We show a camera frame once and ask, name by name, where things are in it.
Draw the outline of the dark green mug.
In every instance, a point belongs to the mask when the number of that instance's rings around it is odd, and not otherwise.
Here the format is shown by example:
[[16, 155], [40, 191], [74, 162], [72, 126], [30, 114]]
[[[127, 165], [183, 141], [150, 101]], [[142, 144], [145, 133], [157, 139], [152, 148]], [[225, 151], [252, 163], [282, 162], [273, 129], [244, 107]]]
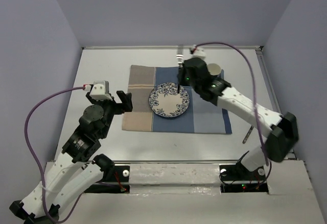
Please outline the dark green mug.
[[210, 63], [207, 65], [208, 72], [212, 76], [219, 76], [221, 74], [222, 68], [216, 63]]

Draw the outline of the fork with dark handle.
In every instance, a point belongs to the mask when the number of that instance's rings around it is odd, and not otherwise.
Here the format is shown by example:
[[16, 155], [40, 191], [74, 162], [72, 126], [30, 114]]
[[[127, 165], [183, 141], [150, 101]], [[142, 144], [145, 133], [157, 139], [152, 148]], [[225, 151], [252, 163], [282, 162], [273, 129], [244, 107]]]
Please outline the fork with dark handle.
[[178, 64], [178, 73], [177, 73], [177, 93], [180, 92], [180, 72], [182, 70], [183, 64], [183, 45], [177, 47], [176, 59]]

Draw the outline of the blue floral ceramic plate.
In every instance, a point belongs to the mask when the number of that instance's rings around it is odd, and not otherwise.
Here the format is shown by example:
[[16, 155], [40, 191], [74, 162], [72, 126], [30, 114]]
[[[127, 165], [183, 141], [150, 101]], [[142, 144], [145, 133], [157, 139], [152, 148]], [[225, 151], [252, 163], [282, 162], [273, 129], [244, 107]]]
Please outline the blue floral ceramic plate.
[[181, 116], [190, 105], [188, 91], [175, 83], [157, 85], [149, 94], [149, 106], [152, 111], [164, 118]]

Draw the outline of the blue beige checked placemat cloth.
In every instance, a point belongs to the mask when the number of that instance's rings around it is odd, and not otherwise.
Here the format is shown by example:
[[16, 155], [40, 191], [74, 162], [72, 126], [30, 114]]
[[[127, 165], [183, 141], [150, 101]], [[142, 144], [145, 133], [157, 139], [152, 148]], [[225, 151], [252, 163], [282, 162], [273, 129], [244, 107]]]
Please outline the blue beige checked placemat cloth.
[[147, 67], [132, 65], [128, 92], [132, 93], [132, 112], [123, 116], [122, 129], [140, 132], [169, 132], [197, 134], [232, 134], [227, 110], [204, 101], [190, 87], [186, 87], [189, 107], [174, 118], [161, 117], [149, 105], [150, 92], [156, 85], [177, 82], [177, 67]]

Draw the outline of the knife with dark handle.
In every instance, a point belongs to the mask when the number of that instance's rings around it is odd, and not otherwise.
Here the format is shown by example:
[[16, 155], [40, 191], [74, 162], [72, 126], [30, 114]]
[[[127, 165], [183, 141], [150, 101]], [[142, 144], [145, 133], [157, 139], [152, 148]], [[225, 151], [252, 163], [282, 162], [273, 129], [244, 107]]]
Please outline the knife with dark handle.
[[245, 144], [247, 142], [247, 140], [248, 140], [250, 134], [252, 133], [253, 129], [254, 129], [254, 126], [251, 126], [249, 128], [248, 132], [246, 133], [246, 135], [245, 135], [245, 137], [244, 137], [244, 139], [242, 141], [243, 144]]

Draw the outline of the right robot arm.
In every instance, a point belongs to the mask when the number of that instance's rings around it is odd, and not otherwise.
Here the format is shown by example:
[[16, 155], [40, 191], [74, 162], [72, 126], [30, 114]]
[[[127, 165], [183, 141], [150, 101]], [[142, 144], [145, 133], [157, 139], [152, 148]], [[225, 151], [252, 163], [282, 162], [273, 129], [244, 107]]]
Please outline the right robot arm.
[[178, 85], [190, 86], [203, 100], [235, 114], [257, 129], [260, 145], [246, 152], [235, 165], [240, 179], [249, 178], [270, 161], [281, 163], [299, 141], [294, 114], [280, 114], [255, 104], [229, 82], [210, 74], [202, 59], [195, 57], [179, 63], [177, 80]]

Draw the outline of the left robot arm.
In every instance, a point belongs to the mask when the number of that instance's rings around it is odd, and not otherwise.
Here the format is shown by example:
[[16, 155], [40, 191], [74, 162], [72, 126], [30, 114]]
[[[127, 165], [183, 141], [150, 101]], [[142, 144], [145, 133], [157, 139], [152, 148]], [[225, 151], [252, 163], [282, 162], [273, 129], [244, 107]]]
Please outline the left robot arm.
[[100, 140], [108, 135], [115, 115], [131, 112], [132, 95], [117, 91], [117, 103], [107, 91], [95, 93], [89, 85], [86, 94], [90, 101], [79, 125], [64, 144], [56, 161], [45, 172], [39, 167], [41, 181], [23, 200], [14, 201], [10, 211], [25, 223], [61, 223], [59, 215], [92, 184], [109, 180], [114, 162], [106, 155], [95, 155]]

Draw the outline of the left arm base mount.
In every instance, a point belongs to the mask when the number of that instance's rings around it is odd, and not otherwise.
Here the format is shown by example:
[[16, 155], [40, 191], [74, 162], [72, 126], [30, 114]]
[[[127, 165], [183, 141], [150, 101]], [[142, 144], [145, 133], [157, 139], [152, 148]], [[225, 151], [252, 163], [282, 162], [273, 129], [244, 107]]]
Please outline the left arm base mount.
[[87, 162], [83, 169], [88, 165], [96, 164], [100, 167], [100, 180], [97, 180], [84, 193], [129, 193], [130, 165], [115, 164], [106, 155], [96, 155], [91, 161]]

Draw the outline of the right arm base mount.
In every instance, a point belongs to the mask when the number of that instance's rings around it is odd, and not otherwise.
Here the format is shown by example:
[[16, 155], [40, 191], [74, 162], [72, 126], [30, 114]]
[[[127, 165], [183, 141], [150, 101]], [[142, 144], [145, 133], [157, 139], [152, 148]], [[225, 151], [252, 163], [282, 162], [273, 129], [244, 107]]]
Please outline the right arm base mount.
[[249, 171], [239, 159], [235, 164], [219, 165], [219, 180], [221, 193], [268, 193], [267, 176], [264, 167], [260, 166]]

